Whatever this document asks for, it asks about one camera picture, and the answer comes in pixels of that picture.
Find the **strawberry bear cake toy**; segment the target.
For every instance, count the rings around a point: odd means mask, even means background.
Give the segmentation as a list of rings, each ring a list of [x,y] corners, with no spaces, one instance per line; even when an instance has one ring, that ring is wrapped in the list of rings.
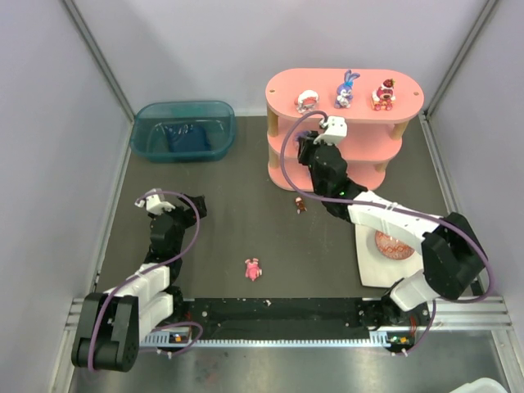
[[[395,96],[395,81],[393,79],[386,79],[381,86],[372,92],[371,105],[375,111],[390,111],[396,101]]]

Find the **purple figure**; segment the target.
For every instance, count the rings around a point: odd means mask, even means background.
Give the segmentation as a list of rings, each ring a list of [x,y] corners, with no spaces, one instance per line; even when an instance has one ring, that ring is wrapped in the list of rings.
[[[302,138],[307,138],[311,134],[310,130],[303,130],[296,134],[295,140],[299,142]]]

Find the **pink pig toy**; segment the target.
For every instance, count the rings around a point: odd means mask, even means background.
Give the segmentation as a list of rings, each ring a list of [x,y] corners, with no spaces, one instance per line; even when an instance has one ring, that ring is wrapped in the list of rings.
[[[252,282],[254,282],[257,278],[259,278],[262,275],[263,271],[260,267],[259,260],[257,258],[245,260],[245,265],[245,277],[249,278]]]

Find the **purple bunny toy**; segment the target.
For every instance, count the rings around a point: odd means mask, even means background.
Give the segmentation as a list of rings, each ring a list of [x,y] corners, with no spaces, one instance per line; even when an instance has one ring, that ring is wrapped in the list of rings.
[[[347,70],[344,74],[344,82],[337,87],[337,96],[334,107],[337,109],[350,108],[353,100],[353,87],[355,80],[360,77],[360,73]]]

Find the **small brown toy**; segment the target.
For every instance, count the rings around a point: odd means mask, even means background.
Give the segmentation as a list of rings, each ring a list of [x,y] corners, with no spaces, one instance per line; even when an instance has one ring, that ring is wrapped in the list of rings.
[[[307,211],[307,208],[305,206],[304,200],[300,196],[297,196],[295,198],[295,203],[296,203],[296,212],[298,214]]]

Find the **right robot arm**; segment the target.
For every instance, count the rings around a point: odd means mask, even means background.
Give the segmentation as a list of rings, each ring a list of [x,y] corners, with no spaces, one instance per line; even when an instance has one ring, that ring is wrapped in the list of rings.
[[[414,249],[422,267],[398,278],[367,311],[371,325],[393,325],[431,300],[462,304],[465,290],[481,271],[489,271],[486,253],[468,219],[457,212],[428,215],[380,198],[351,180],[339,149],[317,131],[298,137],[298,161],[307,167],[313,184],[311,198],[327,212],[354,225],[385,233]]]

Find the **pink haired girl toy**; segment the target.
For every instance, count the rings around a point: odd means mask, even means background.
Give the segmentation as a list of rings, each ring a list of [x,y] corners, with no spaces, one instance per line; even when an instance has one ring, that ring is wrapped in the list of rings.
[[[296,110],[303,115],[313,111],[319,101],[319,95],[314,90],[308,89],[300,93],[294,101]]]

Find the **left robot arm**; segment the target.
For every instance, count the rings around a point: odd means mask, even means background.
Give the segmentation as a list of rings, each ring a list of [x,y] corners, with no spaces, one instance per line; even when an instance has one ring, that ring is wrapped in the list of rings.
[[[167,191],[153,188],[135,201],[149,224],[149,246],[144,261],[121,284],[84,297],[71,363],[91,372],[128,372],[138,357],[139,345],[163,322],[175,315],[175,299],[183,256],[190,246],[185,232],[200,228],[207,215],[206,199],[176,193],[176,206]]]

